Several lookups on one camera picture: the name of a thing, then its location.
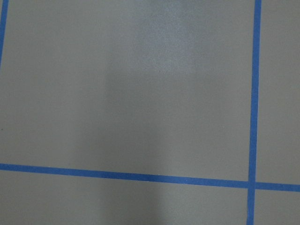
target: blue tape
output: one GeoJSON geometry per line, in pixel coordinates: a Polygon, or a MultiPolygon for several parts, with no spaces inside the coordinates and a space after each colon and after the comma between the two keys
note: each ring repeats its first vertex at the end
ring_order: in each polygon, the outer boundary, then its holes
{"type": "Polygon", "coordinates": [[[255,188],[259,190],[300,192],[300,185],[297,184],[274,184],[257,182],[255,188]]]}
{"type": "Polygon", "coordinates": [[[8,15],[8,0],[3,0],[1,21],[0,21],[0,68],[1,68],[1,61],[2,61],[2,52],[3,52],[3,43],[4,43],[4,36],[5,36],[7,15],[8,15]]]}
{"type": "Polygon", "coordinates": [[[252,89],[248,175],[249,187],[247,196],[247,225],[254,224],[261,8],[262,1],[255,0],[252,52],[252,89]]]}
{"type": "Polygon", "coordinates": [[[172,183],[172,184],[204,185],[204,186],[228,187],[228,188],[248,188],[247,181],[237,181],[237,180],[217,180],[217,179],[175,177],[175,176],[151,175],[151,174],[140,174],[140,173],[77,170],[77,169],[65,169],[65,168],[55,168],[55,167],[30,166],[30,165],[14,165],[14,164],[0,164],[0,170],[119,179],[119,180],[139,180],[139,181],[151,181],[151,182],[172,183]]]}

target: gray floor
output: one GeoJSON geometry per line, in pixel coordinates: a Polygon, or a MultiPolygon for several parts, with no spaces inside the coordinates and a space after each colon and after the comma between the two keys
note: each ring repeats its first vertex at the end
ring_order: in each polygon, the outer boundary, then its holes
{"type": "MultiPolygon", "coordinates": [[[[300,184],[300,2],[262,1],[257,180],[300,184]]],[[[248,180],[254,1],[10,0],[1,163],[248,180]]],[[[0,224],[242,225],[247,189],[1,171],[0,224]]],[[[256,225],[300,194],[256,191],[256,225]]]]}

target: gray surface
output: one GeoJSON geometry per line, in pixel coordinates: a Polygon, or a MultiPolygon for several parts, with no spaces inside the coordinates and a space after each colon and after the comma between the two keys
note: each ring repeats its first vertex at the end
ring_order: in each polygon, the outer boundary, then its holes
{"type": "Polygon", "coordinates": [[[299,224],[299,193],[257,190],[255,197],[255,225],[299,224]]]}
{"type": "Polygon", "coordinates": [[[300,184],[300,2],[262,2],[257,180],[300,184]]]}
{"type": "Polygon", "coordinates": [[[3,225],[241,225],[247,191],[0,171],[3,225]]]}
{"type": "Polygon", "coordinates": [[[248,179],[252,1],[11,1],[2,162],[248,179]]]}

